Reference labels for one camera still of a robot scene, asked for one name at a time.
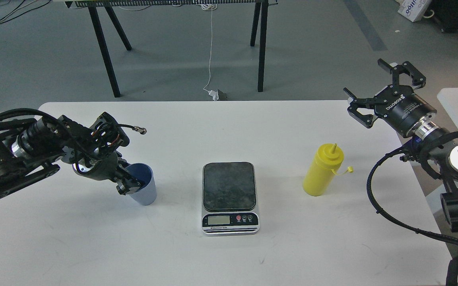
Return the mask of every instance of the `gray concrete floor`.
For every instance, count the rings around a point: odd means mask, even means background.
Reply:
[[[0,7],[0,17],[17,5]],[[124,49],[99,9],[121,98],[112,95],[87,9],[52,2],[0,25],[0,112],[52,101],[211,100],[202,90],[210,12],[198,6],[114,10],[134,48]],[[409,22],[397,10],[393,0],[279,1],[269,10],[265,87],[258,93],[258,45],[249,47],[253,5],[219,5],[208,89],[221,89],[229,100],[347,99],[343,87],[371,97],[391,83],[377,59],[408,60],[427,77],[418,94],[438,109],[436,123],[455,130],[436,94],[458,87],[458,34],[443,34],[430,20]],[[425,194],[440,184],[415,170]]]

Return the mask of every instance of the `digital kitchen scale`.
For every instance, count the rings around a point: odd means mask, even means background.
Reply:
[[[248,162],[209,163],[202,172],[202,231],[246,235],[259,229],[254,166]]]

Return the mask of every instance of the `cardboard box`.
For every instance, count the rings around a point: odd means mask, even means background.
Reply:
[[[432,0],[404,0],[398,12],[411,22],[420,21]]]

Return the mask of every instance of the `blue plastic cup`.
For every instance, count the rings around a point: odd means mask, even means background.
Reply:
[[[135,193],[130,194],[132,199],[135,199],[135,201],[143,206],[151,205],[157,198],[157,187],[155,186],[153,170],[143,163],[129,165],[126,169],[141,183],[141,187]]]

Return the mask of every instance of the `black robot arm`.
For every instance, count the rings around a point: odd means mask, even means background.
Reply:
[[[392,84],[387,85],[373,98],[357,98],[349,89],[347,111],[358,122],[371,128],[378,118],[388,123],[400,136],[411,139],[400,149],[404,153],[402,161],[416,161],[433,179],[442,179],[446,193],[441,202],[446,220],[453,232],[458,232],[458,131],[449,132],[440,128],[432,120],[436,109],[420,98],[414,89],[425,86],[425,76],[411,63],[389,65],[382,59],[378,65],[392,75]],[[400,74],[412,79],[412,87],[400,85]],[[359,108],[371,109],[373,114],[363,115]],[[429,164],[433,161],[438,170]]]
[[[18,116],[42,117],[14,119]],[[135,192],[140,182],[125,169],[129,164],[116,151],[130,143],[121,127],[107,112],[89,128],[66,116],[56,119],[34,109],[2,112],[0,199],[55,174],[60,167],[54,163],[60,159],[72,164],[80,176],[117,183],[120,194]],[[144,128],[130,127],[141,134],[146,132]]]

